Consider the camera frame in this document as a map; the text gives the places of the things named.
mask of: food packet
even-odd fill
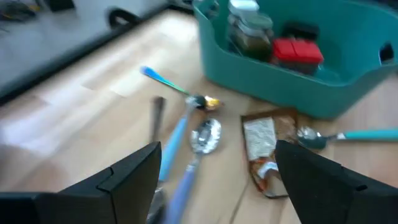
[[[287,196],[274,158],[278,140],[296,142],[297,112],[277,109],[241,117],[249,172],[266,197]]]

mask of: teal plastic basket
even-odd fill
[[[310,77],[225,50],[228,0],[218,2],[218,15],[210,20],[205,14],[214,0],[195,1],[194,11],[205,76],[219,85],[332,119],[398,70],[396,57],[388,63],[380,58],[385,46],[398,52],[398,15],[388,8],[342,0],[258,0],[260,11],[274,21],[276,36],[288,21],[319,27],[317,44],[325,61]]]

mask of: red box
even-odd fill
[[[308,40],[274,40],[274,61],[281,67],[313,75],[323,62],[318,45]]]

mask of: gray floor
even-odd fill
[[[23,24],[0,22],[0,28],[7,31],[0,30],[0,91],[67,50],[110,32],[107,9],[120,7],[141,16],[165,0],[74,2],[75,10],[52,13],[44,9],[36,19]]]

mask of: wood surface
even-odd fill
[[[184,112],[183,96],[141,75],[142,65],[188,91],[225,103],[209,114],[221,122],[223,135],[218,149],[201,162],[183,223],[300,223],[289,199],[269,200],[257,192],[243,156],[239,116],[276,106],[209,82],[201,69],[195,19],[172,11],[0,109],[0,190],[56,192],[145,146],[157,95],[167,99],[160,130],[164,144]],[[338,119],[302,122],[325,134],[397,127],[397,91],[393,75]],[[205,116],[196,112],[188,130]],[[398,187],[396,143],[332,143],[321,155]],[[186,137],[165,184],[169,196],[192,156]]]

